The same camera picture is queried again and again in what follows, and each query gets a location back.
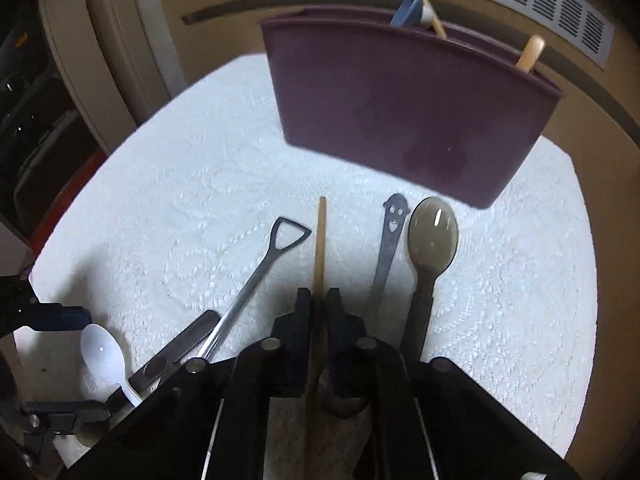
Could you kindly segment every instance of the cabinet door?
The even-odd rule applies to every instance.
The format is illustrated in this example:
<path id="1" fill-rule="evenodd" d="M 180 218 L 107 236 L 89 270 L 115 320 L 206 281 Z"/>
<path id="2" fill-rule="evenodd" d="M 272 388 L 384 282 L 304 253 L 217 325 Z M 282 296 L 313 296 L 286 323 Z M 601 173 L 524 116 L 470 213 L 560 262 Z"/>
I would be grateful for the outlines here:
<path id="1" fill-rule="evenodd" d="M 38 0 L 47 42 L 78 111 L 111 153 L 136 128 L 95 35 L 85 0 Z"/>

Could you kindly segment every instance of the brown plastic spoon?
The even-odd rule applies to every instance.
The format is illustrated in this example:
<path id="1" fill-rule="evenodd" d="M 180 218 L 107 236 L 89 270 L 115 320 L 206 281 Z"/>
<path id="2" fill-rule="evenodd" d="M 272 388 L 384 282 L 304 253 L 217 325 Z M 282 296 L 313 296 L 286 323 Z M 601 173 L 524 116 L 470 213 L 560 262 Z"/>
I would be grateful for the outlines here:
<path id="1" fill-rule="evenodd" d="M 449 204 L 437 197 L 420 202 L 409 222 L 407 245 L 418 272 L 418 283 L 411 298 L 400 352 L 406 360 L 419 361 L 431 317 L 433 287 L 450 266 L 458 248 L 458 223 Z"/>

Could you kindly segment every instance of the spoon handle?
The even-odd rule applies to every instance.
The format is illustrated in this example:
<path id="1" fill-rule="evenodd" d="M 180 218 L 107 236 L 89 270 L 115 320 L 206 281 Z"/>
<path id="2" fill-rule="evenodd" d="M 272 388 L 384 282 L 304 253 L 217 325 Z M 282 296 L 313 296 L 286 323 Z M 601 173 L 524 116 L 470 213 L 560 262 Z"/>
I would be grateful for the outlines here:
<path id="1" fill-rule="evenodd" d="M 407 361 L 419 361 L 424 348 L 427 327 L 433 307 L 433 285 L 435 280 L 418 280 L 411 298 L 409 315 L 406 318 L 400 353 Z"/>
<path id="2" fill-rule="evenodd" d="M 131 387 L 129 381 L 125 379 L 120 387 L 122 388 L 122 392 L 124 393 L 125 397 L 129 399 L 129 402 L 133 404 L 134 408 L 140 405 L 140 403 L 142 402 L 142 397 L 140 397 L 137 391 Z"/>

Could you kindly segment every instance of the purple container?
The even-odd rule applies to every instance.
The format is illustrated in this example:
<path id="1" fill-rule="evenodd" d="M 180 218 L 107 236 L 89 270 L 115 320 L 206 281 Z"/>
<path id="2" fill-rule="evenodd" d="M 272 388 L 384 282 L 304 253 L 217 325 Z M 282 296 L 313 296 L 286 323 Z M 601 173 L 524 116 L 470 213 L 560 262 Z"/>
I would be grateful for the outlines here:
<path id="1" fill-rule="evenodd" d="M 392 15 L 318 6 L 260 23 L 285 138 L 487 208 L 561 93 L 499 41 Z"/>

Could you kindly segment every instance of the white plastic spoon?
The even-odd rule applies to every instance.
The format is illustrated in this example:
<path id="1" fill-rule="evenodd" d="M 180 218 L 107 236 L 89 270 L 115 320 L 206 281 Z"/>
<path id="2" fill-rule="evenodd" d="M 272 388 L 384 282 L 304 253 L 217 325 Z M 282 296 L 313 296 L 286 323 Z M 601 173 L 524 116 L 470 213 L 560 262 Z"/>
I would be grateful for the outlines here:
<path id="1" fill-rule="evenodd" d="M 106 383 L 119 384 L 134 407 L 142 402 L 127 380 L 122 350 L 107 329 L 95 323 L 85 326 L 80 336 L 80 353 L 93 375 Z"/>

